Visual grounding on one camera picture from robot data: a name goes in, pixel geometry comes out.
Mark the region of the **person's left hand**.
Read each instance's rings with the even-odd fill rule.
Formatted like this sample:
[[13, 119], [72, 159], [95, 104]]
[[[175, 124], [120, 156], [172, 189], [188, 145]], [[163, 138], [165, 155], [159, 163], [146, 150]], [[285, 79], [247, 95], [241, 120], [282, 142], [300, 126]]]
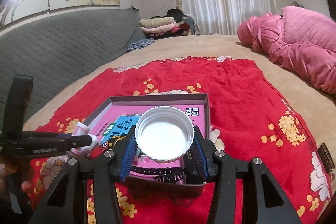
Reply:
[[30, 194], [34, 174], [30, 158], [1, 155], [1, 193]]

